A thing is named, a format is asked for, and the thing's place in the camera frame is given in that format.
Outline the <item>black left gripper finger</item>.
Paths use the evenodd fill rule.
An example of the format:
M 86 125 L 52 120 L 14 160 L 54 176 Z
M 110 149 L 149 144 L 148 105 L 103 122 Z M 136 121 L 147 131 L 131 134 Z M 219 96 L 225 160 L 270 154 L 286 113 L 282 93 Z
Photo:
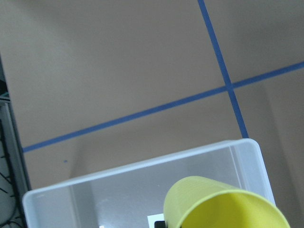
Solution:
M 154 228 L 165 228 L 165 221 L 155 221 Z

